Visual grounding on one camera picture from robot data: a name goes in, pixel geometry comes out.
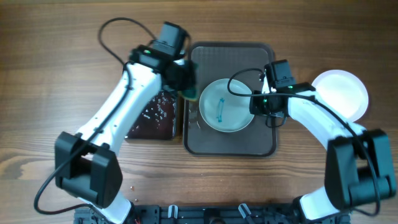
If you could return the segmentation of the teal yellow sponge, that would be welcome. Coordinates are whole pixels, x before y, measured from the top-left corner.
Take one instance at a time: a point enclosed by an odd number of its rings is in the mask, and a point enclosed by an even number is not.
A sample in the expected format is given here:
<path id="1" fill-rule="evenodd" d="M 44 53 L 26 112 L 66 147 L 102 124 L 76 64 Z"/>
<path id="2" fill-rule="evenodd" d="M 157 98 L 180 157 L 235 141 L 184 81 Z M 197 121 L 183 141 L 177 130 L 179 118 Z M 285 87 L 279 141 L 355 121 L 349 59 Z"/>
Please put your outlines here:
<path id="1" fill-rule="evenodd" d="M 195 87 L 181 90 L 180 95 L 183 99 L 188 101 L 196 101 L 198 99 L 198 91 Z"/>

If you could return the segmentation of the white plate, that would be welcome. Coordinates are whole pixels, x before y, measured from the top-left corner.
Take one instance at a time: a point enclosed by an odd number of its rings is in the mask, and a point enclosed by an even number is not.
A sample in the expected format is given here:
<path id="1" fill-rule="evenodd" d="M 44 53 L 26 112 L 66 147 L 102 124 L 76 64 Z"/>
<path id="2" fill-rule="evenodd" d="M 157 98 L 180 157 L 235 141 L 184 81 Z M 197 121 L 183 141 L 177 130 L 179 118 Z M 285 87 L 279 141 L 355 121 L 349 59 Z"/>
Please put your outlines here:
<path id="1" fill-rule="evenodd" d="M 312 85 L 324 102 L 352 122 L 360 119 L 368 108 L 368 91 L 363 82 L 350 72 L 325 71 L 314 79 Z"/>
<path id="2" fill-rule="evenodd" d="M 240 131 L 254 118 L 249 112 L 250 98 L 233 95 L 230 91 L 242 95 L 251 93 L 251 89 L 241 81 L 223 78 L 210 83 L 202 91 L 199 100 L 204 121 L 224 133 Z"/>

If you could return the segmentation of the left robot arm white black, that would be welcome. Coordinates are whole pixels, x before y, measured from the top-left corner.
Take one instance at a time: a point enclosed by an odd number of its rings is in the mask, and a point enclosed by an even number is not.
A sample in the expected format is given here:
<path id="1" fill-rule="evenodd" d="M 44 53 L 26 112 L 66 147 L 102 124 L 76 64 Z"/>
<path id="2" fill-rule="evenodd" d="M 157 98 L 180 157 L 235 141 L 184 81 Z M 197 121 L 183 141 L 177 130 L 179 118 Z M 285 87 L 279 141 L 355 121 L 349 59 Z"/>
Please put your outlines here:
<path id="1" fill-rule="evenodd" d="M 195 65 L 184 58 L 190 44 L 185 29 L 165 22 L 158 37 L 132 50 L 119 83 L 94 117 L 76 134 L 62 132 L 55 142 L 56 186 L 109 223 L 132 221 L 134 205 L 120 191 L 117 156 L 142 110 L 162 90 L 197 97 Z"/>

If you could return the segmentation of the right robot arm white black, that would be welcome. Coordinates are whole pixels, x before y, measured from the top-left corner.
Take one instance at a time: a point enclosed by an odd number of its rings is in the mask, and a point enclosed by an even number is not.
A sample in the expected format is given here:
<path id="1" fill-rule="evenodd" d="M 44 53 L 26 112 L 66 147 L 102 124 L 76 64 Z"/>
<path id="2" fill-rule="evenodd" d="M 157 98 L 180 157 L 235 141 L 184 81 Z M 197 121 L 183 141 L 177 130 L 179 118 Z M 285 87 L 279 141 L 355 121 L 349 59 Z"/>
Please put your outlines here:
<path id="1" fill-rule="evenodd" d="M 378 215 L 381 201 L 397 193 L 387 134 L 348 120 L 327 105 L 314 86 L 296 83 L 286 60 L 254 68 L 254 72 L 263 88 L 251 92 L 251 112 L 290 117 L 326 149 L 323 187 L 297 197 L 287 218 L 293 223 L 316 223 L 352 211 Z"/>

